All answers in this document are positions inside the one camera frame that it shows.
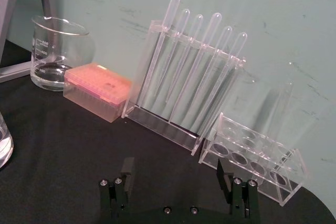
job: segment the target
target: black bracket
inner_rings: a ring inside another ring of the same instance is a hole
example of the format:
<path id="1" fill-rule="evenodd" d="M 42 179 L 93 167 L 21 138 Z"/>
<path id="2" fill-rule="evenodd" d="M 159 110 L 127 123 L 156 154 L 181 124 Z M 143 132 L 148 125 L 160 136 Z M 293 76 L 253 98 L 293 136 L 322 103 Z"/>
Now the black bracket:
<path id="1" fill-rule="evenodd" d="M 259 224 L 258 184 L 254 180 L 242 181 L 234 177 L 232 171 L 224 171 L 231 167 L 229 160 L 221 158 L 217 165 L 217 178 L 226 201 L 230 204 L 230 213 L 223 214 L 207 209 L 191 206 L 189 209 L 166 206 L 138 214 L 129 209 L 134 181 L 134 158 L 126 158 L 120 177 L 110 182 L 103 179 L 99 182 L 101 218 L 99 224 L 114 223 L 200 223 L 200 224 Z"/>

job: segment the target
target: screw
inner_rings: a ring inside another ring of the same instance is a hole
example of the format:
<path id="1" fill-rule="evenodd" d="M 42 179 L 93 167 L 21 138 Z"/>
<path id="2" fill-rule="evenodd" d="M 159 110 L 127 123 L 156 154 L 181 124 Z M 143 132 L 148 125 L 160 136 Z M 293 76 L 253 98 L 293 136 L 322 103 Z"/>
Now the screw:
<path id="1" fill-rule="evenodd" d="M 190 208 L 190 212 L 193 214 L 193 215 L 196 215 L 198 213 L 198 208 L 197 207 L 191 207 Z"/>
<path id="2" fill-rule="evenodd" d="M 116 178 L 116 180 L 114 181 L 116 184 L 120 184 L 122 182 L 121 178 Z"/>
<path id="3" fill-rule="evenodd" d="M 103 179 L 103 180 L 100 182 L 100 185 L 101 185 L 101 186 L 105 186 L 105 185 L 107 185 L 107 180 Z"/>
<path id="4" fill-rule="evenodd" d="M 240 180 L 240 178 L 234 178 L 233 180 L 237 185 L 240 185 L 242 183 L 242 181 Z"/>
<path id="5" fill-rule="evenodd" d="M 170 207 L 165 207 L 165 208 L 163 208 L 163 211 L 166 215 L 168 215 L 172 212 L 172 209 Z"/>
<path id="6" fill-rule="evenodd" d="M 249 183 L 250 186 L 256 186 L 257 185 L 257 183 L 254 180 L 250 180 L 248 183 Z"/>

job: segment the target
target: test tube rack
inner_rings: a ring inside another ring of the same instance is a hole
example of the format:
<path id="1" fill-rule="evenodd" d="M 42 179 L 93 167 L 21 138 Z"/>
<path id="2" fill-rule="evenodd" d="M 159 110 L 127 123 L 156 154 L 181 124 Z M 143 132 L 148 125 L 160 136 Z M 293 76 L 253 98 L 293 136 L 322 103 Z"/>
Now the test tube rack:
<path id="1" fill-rule="evenodd" d="M 179 3 L 171 0 L 163 21 L 151 22 L 122 117 L 194 155 L 245 62 L 238 55 L 247 35 L 240 33 L 231 50 L 225 52 L 232 32 L 227 26 L 216 46 L 211 46 L 222 20 L 220 13 L 214 13 L 202 39 L 197 40 L 203 16 L 196 15 L 186 33 L 188 9 L 173 25 Z"/>
<path id="2" fill-rule="evenodd" d="M 200 163 L 217 167 L 218 157 L 236 165 L 235 174 L 254 179 L 258 191 L 281 206 L 300 189 L 308 177 L 298 149 L 290 149 L 220 114 L 203 145 Z"/>

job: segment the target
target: black table surface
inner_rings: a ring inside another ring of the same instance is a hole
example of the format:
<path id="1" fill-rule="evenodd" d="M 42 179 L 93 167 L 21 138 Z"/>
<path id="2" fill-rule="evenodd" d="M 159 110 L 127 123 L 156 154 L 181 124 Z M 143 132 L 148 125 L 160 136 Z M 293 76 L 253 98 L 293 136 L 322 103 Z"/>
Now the black table surface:
<path id="1" fill-rule="evenodd" d="M 135 157 L 130 207 L 196 205 L 227 212 L 215 170 L 190 152 L 129 119 L 108 123 L 35 86 L 30 77 L 0 83 L 0 111 L 14 152 L 0 169 L 0 223 L 97 223 L 98 181 L 119 175 Z M 280 207 L 259 194 L 262 223 L 336 223 L 327 207 L 301 188 Z"/>

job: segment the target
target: glass beaker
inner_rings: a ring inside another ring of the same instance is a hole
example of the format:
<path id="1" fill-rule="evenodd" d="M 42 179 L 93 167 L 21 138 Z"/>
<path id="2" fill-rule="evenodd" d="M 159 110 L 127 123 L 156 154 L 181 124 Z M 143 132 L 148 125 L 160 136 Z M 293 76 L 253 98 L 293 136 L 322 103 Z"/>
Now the glass beaker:
<path id="1" fill-rule="evenodd" d="M 12 155 L 14 148 L 13 139 L 7 125 L 0 113 L 0 167 L 2 167 Z"/>
<path id="2" fill-rule="evenodd" d="M 35 16 L 30 77 L 37 86 L 62 91 L 65 71 L 91 63 L 89 32 L 66 19 Z"/>

